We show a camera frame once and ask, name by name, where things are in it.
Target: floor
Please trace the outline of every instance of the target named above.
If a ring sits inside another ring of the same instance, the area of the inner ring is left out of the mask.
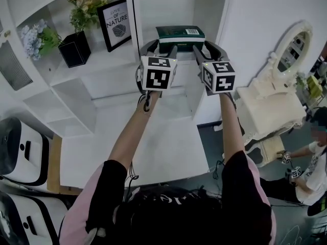
[[[212,171],[216,165],[216,161],[222,159],[222,131],[215,132],[212,127],[207,127],[199,129],[199,132],[207,156],[208,165],[209,168],[212,168]],[[294,130],[291,134],[283,134],[282,141],[285,149],[289,151],[294,151],[309,144],[312,141],[310,136],[310,124],[305,124],[301,129]],[[252,159],[258,159],[259,156],[259,149],[254,150],[250,154]],[[304,170],[308,166],[309,161],[310,157],[297,158],[294,160],[293,165],[300,166]],[[279,161],[274,161],[260,168],[259,171],[262,178],[274,180],[284,177],[287,167],[288,165],[283,165]],[[222,169],[222,166],[218,168],[220,176]],[[186,189],[195,189],[204,185],[205,189],[212,193],[220,193],[222,190],[221,177],[219,177],[219,180],[214,180],[213,173],[207,173],[198,177],[171,182],[169,184]],[[276,199],[269,199],[269,201],[271,205],[273,205],[272,208],[277,220],[275,244],[312,244],[313,240],[310,238],[311,233],[318,232],[320,230],[319,226],[327,223],[326,211],[322,212],[322,215],[319,215],[318,218],[312,218],[307,216],[307,207],[284,207],[293,205]]]

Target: black pot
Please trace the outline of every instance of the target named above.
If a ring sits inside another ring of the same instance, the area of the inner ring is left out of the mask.
[[[84,31],[68,35],[58,48],[69,68],[86,64],[91,54]]]

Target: black pants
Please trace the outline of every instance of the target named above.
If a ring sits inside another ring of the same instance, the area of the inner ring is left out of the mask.
[[[296,197],[295,186],[290,184],[285,178],[276,181],[266,181],[260,178],[260,184],[267,197],[301,203]]]

